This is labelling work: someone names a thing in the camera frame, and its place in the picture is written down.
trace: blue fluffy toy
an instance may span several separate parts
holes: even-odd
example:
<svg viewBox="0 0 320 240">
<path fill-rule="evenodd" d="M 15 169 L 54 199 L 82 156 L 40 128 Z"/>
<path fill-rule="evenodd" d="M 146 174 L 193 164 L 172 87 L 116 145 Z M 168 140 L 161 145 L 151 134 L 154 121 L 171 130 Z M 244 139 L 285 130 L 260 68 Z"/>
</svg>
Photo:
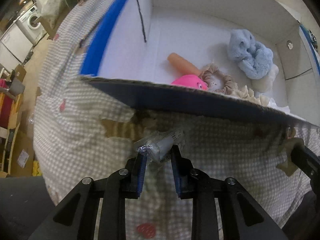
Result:
<svg viewBox="0 0 320 240">
<path fill-rule="evenodd" d="M 232 30 L 228 56 L 250 79 L 263 78 L 272 66 L 273 52 L 248 30 Z"/>
</svg>

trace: beige scrunchie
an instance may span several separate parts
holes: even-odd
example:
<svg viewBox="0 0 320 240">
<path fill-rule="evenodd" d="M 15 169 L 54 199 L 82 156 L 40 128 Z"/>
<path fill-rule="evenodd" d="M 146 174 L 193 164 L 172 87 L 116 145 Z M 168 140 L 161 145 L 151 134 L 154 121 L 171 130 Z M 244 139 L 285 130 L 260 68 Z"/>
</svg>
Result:
<svg viewBox="0 0 320 240">
<path fill-rule="evenodd" d="M 251 88 L 248 89 L 247 86 L 244 86 L 239 90 L 238 84 L 233 81 L 233 78 L 230 75 L 221 72 L 218 69 L 217 65 L 215 65 L 215 63 L 213 62 L 211 64 L 208 64 L 199 75 L 199 78 L 201 78 L 208 84 L 209 91 L 212 84 L 210 82 L 210 78 L 212 75 L 216 76 L 224 82 L 224 88 L 217 89 L 215 90 L 215 92 L 242 98 L 261 106 L 267 106 L 269 104 L 270 99 L 268 97 L 259 95 L 258 98 L 255 98 L 253 90 Z"/>
</svg>

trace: plastic bag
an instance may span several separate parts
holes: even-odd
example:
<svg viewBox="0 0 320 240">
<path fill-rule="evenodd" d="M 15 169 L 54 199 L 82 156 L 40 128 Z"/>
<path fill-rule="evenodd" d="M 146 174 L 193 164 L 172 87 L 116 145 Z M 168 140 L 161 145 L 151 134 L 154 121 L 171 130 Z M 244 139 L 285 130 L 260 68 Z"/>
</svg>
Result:
<svg viewBox="0 0 320 240">
<path fill-rule="evenodd" d="M 163 163 L 170 160 L 169 151 L 174 144 L 183 147 L 189 129 L 190 123 L 177 126 L 167 132 L 155 131 L 135 142 L 133 147 L 135 151 L 148 157 L 151 161 Z"/>
</svg>

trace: pink rubber toy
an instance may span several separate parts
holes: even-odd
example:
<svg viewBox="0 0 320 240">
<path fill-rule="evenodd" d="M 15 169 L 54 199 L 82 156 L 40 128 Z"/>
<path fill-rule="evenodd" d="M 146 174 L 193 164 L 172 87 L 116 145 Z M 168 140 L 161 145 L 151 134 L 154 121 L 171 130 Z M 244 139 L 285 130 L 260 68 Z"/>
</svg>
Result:
<svg viewBox="0 0 320 240">
<path fill-rule="evenodd" d="M 208 90 L 207 84 L 196 75 L 184 75 L 173 81 L 171 84 L 176 86 Z"/>
</svg>

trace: gingham cloth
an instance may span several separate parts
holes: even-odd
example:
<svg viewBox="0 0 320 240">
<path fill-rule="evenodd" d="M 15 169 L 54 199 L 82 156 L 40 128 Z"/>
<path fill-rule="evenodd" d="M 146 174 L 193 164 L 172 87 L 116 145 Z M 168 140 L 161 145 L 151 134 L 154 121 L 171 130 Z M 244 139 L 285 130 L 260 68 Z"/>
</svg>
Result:
<svg viewBox="0 0 320 240">
<path fill-rule="evenodd" d="M 91 87 L 79 76 L 85 53 L 75 53 L 82 37 L 103 17 L 113 0 L 88 0 L 77 5 L 58 29 L 40 75 L 42 95 L 34 115 L 34 149 L 55 203 L 58 203 L 84 177 L 101 179 L 123 168 L 132 154 L 132 142 L 106 138 L 102 118 L 127 122 L 134 110 Z M 88 46 L 91 32 L 84 42 Z M 190 115 L 154 112 L 157 129 L 167 130 Z M 217 179 L 236 178 L 261 204 L 279 226 L 296 210 L 311 190 L 308 177 L 297 170 L 288 178 L 276 165 L 286 159 L 278 153 L 284 128 L 202 118 L 191 131 L 182 155 L 194 167 Z M 319 131 L 297 129 L 316 154 Z M 138 200 L 126 200 L 127 239 L 140 239 L 136 227 L 151 222 L 155 239 L 190 239 L 192 201 L 179 200 L 175 192 L 171 163 L 147 168 L 143 193 Z"/>
</svg>

